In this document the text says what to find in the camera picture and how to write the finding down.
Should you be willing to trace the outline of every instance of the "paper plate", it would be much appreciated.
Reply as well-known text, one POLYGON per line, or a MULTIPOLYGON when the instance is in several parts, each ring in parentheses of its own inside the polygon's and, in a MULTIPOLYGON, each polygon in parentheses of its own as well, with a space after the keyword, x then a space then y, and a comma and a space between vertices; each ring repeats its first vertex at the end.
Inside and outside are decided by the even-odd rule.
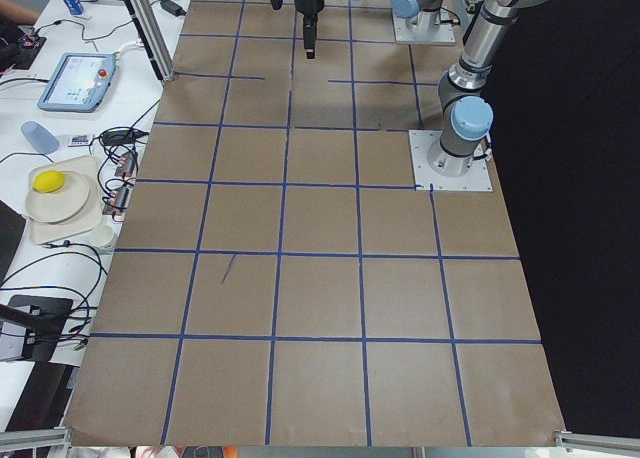
POLYGON ((64 185, 52 193, 29 189, 25 206, 35 221, 55 223, 75 215, 89 197, 89 182, 80 173, 65 171, 64 185))

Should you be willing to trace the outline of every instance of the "touchscreen teach pendant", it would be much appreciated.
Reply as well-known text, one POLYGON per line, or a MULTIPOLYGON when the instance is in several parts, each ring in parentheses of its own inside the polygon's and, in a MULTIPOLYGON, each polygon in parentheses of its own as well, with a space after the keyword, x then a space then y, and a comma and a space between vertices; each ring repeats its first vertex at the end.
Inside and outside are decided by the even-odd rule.
POLYGON ((65 53, 38 101, 38 108, 90 113, 104 98, 115 71, 114 55, 65 53))

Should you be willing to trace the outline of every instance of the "yellow ball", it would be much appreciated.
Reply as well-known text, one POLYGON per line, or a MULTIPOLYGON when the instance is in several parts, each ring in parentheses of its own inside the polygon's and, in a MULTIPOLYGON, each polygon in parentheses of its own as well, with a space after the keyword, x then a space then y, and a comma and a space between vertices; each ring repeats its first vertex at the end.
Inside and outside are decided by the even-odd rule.
POLYGON ((53 193, 64 186, 64 175, 56 170, 43 171, 33 180, 33 189, 40 193, 53 193))

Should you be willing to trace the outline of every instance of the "person's arm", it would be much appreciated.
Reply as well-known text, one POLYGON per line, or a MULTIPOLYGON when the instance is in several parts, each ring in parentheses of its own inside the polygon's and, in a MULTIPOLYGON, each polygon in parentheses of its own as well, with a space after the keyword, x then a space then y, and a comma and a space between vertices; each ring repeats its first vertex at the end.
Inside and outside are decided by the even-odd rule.
POLYGON ((0 0, 0 18, 17 25, 34 25, 40 13, 9 0, 0 0))

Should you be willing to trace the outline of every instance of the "tablet screen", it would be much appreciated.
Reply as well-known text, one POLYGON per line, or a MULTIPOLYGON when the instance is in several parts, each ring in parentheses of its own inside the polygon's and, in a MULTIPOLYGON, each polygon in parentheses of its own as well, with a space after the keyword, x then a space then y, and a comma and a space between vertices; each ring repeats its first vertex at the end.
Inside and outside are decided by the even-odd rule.
POLYGON ((98 70, 104 67, 104 61, 101 56, 67 57, 47 101, 61 105, 87 103, 97 86, 98 70))

